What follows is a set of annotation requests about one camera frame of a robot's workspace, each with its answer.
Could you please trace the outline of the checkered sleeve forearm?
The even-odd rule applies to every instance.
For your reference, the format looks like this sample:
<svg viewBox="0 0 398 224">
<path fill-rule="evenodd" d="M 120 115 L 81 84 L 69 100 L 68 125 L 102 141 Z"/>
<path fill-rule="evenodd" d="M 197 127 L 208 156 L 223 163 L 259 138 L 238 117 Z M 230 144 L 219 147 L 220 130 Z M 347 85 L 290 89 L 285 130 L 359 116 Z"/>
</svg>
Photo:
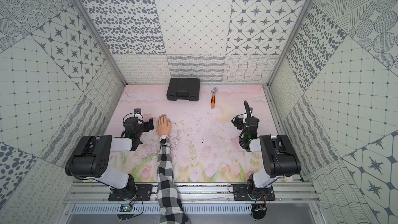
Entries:
<svg viewBox="0 0 398 224">
<path fill-rule="evenodd" d="M 157 198 L 161 211 L 160 223 L 188 224 L 190 222 L 189 218 L 183 211 L 182 202 L 174 185 L 174 171 L 169 140 L 160 140 L 157 181 Z"/>
</svg>

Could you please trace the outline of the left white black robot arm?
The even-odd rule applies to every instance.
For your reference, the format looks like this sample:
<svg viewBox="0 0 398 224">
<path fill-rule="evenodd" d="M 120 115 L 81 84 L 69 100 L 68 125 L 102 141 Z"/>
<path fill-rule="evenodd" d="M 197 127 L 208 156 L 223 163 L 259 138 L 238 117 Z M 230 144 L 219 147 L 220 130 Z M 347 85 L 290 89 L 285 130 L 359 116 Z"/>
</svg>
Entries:
<svg viewBox="0 0 398 224">
<path fill-rule="evenodd" d="M 110 187 L 109 201 L 149 201 L 152 185 L 137 185 L 131 174 L 110 165 L 113 152 L 135 151 L 141 135 L 154 129 L 153 119 L 143 120 L 140 113 L 124 117 L 122 135 L 83 136 L 65 166 L 65 173 L 79 180 L 96 180 Z"/>
</svg>

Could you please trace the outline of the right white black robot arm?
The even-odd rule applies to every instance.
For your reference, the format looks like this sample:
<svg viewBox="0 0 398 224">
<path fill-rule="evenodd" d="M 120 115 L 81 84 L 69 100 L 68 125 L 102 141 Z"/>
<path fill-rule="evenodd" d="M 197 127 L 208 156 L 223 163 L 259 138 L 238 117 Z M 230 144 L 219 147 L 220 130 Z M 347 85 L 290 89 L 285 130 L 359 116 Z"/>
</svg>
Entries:
<svg viewBox="0 0 398 224">
<path fill-rule="evenodd" d="M 257 133 L 260 120 L 248 114 L 235 116 L 232 124 L 241 131 L 240 147 L 260 155 L 263 168 L 247 179 L 247 192 L 251 199 L 274 200 L 272 184 L 301 172 L 301 163 L 287 135 L 261 135 Z"/>
</svg>

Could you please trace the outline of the mannequin hand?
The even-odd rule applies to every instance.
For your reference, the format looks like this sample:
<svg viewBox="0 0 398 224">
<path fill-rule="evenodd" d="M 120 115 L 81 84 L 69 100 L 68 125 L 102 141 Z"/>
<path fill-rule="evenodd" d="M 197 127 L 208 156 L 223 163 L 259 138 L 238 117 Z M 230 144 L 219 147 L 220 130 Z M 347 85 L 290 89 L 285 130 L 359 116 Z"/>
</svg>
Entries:
<svg viewBox="0 0 398 224">
<path fill-rule="evenodd" d="M 162 135 L 170 135 L 172 128 L 171 121 L 168 119 L 166 114 L 163 114 L 157 119 L 157 133 L 161 137 Z"/>
</svg>

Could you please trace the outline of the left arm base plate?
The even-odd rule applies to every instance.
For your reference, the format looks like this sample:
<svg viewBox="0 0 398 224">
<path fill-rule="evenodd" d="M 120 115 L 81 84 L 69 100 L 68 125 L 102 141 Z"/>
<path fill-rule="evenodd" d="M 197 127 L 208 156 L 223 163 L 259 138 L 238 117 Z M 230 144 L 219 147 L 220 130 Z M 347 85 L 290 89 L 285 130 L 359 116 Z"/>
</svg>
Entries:
<svg viewBox="0 0 398 224">
<path fill-rule="evenodd" d="M 138 184 L 132 190 L 111 188 L 108 200 L 114 201 L 132 201 L 136 197 L 138 200 L 149 201 L 152 195 L 153 185 Z"/>
</svg>

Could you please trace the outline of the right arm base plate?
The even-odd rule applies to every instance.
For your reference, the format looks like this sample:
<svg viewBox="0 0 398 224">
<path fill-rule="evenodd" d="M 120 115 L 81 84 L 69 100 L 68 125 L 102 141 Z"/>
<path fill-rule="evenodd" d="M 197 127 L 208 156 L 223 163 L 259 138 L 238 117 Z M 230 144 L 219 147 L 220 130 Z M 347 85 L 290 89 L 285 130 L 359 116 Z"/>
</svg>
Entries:
<svg viewBox="0 0 398 224">
<path fill-rule="evenodd" d="M 232 184 L 232 194 L 235 201 L 275 201 L 273 187 L 256 188 L 248 184 Z"/>
</svg>

